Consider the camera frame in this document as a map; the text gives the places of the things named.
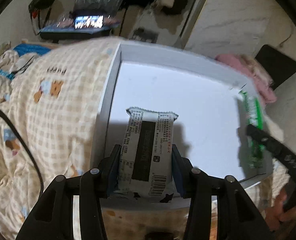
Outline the black hanging bag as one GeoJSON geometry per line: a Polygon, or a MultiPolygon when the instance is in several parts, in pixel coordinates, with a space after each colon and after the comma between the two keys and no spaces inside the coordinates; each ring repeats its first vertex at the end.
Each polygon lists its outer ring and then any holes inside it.
{"type": "Polygon", "coordinates": [[[35,36],[39,35],[50,20],[52,6],[55,0],[32,0],[28,6],[29,16],[31,19],[32,29],[35,36]],[[46,10],[47,13],[44,21],[41,21],[41,11],[46,10]]]}

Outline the black office chair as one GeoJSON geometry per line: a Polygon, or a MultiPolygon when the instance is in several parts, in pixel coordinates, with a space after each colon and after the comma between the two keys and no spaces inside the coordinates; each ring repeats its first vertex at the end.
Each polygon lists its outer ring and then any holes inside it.
{"type": "Polygon", "coordinates": [[[255,60],[272,78],[270,87],[275,90],[296,73],[296,60],[265,44],[255,56],[255,60]]]}

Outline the black side table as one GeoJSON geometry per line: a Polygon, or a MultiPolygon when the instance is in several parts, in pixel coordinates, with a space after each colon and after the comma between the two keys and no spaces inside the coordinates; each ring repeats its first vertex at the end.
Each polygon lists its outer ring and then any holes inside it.
{"type": "Polygon", "coordinates": [[[111,31],[118,26],[119,23],[104,25],[102,28],[75,29],[74,27],[58,28],[57,24],[52,24],[41,29],[39,36],[53,43],[59,43],[62,40],[88,40],[109,36],[111,31]]]}

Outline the white black snack packet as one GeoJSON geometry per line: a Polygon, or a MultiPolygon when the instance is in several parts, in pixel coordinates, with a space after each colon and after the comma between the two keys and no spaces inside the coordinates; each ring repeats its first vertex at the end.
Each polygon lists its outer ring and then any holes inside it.
{"type": "Polygon", "coordinates": [[[121,148],[115,194],[127,199],[168,203],[172,181],[173,124],[178,115],[132,107],[121,148]]]}

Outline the beige checkered puppy duvet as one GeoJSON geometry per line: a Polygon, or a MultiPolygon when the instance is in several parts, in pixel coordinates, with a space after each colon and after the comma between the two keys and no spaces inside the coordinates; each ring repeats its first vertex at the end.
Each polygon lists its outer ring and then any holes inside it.
{"type": "Polygon", "coordinates": [[[15,239],[40,192],[58,175],[93,168],[99,104],[121,38],[59,46],[12,80],[0,75],[0,235],[15,239]]]}

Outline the white shallow cardboard box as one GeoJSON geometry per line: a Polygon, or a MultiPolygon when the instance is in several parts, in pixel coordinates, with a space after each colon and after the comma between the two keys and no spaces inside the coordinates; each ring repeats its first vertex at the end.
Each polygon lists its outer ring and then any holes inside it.
{"type": "Polygon", "coordinates": [[[173,112],[173,143],[210,176],[234,176],[244,188],[272,173],[272,159],[250,168],[247,159],[245,90],[258,97],[246,76],[213,59],[185,50],[121,41],[109,66],[99,104],[91,165],[110,155],[124,138],[127,109],[173,112]]]}

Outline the green snack bar packet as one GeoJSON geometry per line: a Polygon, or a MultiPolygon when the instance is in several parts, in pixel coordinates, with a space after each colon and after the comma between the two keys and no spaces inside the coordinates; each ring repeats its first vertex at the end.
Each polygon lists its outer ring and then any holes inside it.
{"type": "Polygon", "coordinates": [[[250,168],[262,168],[264,146],[254,138],[255,135],[258,135],[259,130],[263,129],[264,122],[260,103],[257,97],[250,96],[245,90],[241,90],[239,94],[245,107],[248,165],[250,168]]]}

